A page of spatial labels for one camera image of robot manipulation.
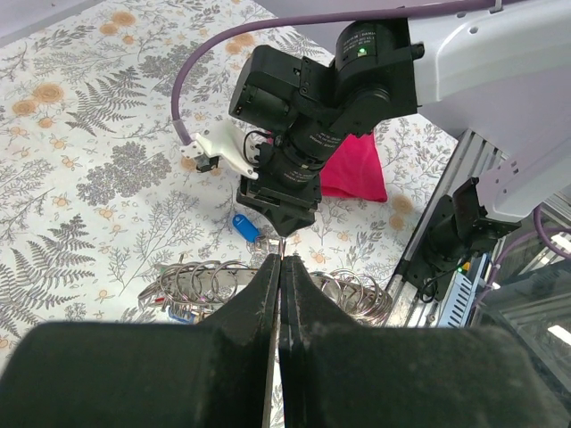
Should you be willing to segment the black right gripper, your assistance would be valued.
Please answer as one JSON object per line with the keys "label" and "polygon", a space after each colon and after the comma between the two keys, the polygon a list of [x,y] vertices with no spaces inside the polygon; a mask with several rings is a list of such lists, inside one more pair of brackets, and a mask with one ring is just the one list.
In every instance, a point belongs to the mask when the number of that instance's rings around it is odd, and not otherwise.
{"label": "black right gripper", "polygon": [[271,176],[260,174],[257,180],[240,176],[236,201],[260,213],[278,235],[292,235],[312,226],[322,201],[319,177],[300,188],[287,188]]}

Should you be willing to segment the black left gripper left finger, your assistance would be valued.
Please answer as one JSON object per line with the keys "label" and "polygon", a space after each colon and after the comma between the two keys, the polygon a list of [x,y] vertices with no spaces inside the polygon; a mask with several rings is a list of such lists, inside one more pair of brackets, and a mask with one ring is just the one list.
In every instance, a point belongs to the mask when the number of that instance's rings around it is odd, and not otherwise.
{"label": "black left gripper left finger", "polygon": [[[261,271],[280,274],[280,265],[270,255]],[[232,300],[197,325],[39,325],[2,374],[1,424],[266,427],[277,288]]]}

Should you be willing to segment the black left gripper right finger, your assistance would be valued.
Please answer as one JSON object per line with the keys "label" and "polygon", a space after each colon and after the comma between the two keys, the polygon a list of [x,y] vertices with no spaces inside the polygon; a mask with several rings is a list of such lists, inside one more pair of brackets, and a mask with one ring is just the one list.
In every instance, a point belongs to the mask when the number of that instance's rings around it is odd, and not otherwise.
{"label": "black left gripper right finger", "polygon": [[567,427],[524,347],[494,326],[360,325],[280,267],[279,359],[288,427]]}

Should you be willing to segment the large keyring with many rings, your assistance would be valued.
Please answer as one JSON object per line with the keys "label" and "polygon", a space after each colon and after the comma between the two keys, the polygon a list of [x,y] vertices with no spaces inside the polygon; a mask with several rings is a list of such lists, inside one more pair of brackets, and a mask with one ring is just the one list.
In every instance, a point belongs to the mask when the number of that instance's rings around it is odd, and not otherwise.
{"label": "large keyring with many rings", "polygon": [[[278,273],[265,274],[261,266],[238,259],[189,261],[157,264],[154,280],[137,295],[140,308],[155,308],[180,324],[196,325],[232,300],[260,297]],[[388,318],[393,298],[373,276],[349,268],[310,271],[309,287],[331,300],[357,323],[380,326]]]}

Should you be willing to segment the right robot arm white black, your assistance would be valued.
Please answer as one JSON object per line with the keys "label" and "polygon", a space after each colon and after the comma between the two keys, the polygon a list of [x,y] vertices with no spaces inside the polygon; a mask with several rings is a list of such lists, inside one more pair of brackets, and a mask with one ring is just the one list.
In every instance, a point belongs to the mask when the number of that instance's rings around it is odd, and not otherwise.
{"label": "right robot arm white black", "polygon": [[462,24],[402,12],[388,20],[353,18],[329,66],[258,46],[229,112],[269,131],[272,142],[261,147],[236,199],[289,236],[314,223],[319,174],[346,137],[364,136],[385,119],[448,95],[569,61],[567,1],[527,1]]}

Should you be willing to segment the blue key tag with key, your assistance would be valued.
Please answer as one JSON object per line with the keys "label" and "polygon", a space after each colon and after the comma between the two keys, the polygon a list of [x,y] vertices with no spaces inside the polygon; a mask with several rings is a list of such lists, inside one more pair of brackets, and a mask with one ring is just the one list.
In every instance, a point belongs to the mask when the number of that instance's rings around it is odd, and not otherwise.
{"label": "blue key tag with key", "polygon": [[264,235],[244,214],[235,214],[232,225],[253,252],[279,253],[279,240]]}

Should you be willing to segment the red folded cloth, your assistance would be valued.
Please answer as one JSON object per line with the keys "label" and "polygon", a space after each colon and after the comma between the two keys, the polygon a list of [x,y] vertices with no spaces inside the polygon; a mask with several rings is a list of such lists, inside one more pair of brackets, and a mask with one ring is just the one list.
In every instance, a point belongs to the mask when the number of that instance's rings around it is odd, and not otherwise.
{"label": "red folded cloth", "polygon": [[324,196],[387,202],[374,136],[348,136],[322,169],[320,182]]}

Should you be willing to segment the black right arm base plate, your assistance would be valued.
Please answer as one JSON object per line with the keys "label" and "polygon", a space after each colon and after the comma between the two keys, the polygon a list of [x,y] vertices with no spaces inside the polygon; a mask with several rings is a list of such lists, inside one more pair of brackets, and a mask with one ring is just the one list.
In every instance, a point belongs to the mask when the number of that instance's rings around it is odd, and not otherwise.
{"label": "black right arm base plate", "polygon": [[443,299],[452,273],[468,256],[467,246],[457,234],[452,198],[444,195],[438,201],[432,199],[429,207],[433,210],[423,215],[412,245],[396,270],[418,290],[424,303]]}

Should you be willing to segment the aluminium front rail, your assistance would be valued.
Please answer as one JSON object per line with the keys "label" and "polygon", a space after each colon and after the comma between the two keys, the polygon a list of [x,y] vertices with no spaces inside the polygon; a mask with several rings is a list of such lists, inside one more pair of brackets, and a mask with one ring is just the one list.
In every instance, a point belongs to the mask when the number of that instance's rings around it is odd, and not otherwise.
{"label": "aluminium front rail", "polygon": [[503,161],[502,152],[465,131],[398,263],[389,290],[393,305],[385,326],[462,327],[484,264],[518,223],[487,217],[477,179]]}

